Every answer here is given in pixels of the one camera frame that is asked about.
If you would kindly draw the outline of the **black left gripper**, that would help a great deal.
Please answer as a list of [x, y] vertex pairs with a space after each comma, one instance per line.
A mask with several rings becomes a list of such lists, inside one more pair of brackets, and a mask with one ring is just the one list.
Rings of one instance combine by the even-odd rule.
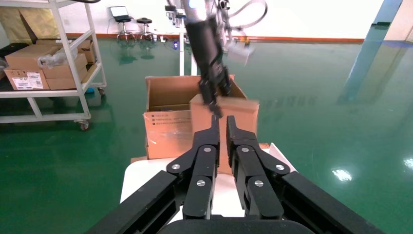
[[201, 72], [199, 89], [204, 105], [218, 118], [223, 117], [221, 107], [217, 103], [217, 85], [221, 95], [229, 97], [231, 79], [223, 64], [223, 48], [215, 18], [204, 21], [186, 21], [187, 34], [195, 61]]

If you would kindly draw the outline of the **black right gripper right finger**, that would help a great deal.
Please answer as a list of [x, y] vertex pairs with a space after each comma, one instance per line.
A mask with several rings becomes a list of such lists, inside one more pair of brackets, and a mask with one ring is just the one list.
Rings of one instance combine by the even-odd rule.
[[259, 147], [226, 118], [227, 151], [245, 215], [271, 234], [378, 234], [380, 229]]

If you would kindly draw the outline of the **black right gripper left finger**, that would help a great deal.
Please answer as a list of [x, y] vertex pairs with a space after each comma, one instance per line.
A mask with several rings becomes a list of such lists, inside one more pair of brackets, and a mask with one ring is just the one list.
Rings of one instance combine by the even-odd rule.
[[86, 232], [158, 234], [182, 211], [184, 219], [210, 219], [219, 164], [219, 117], [194, 134], [191, 149], [169, 163]]

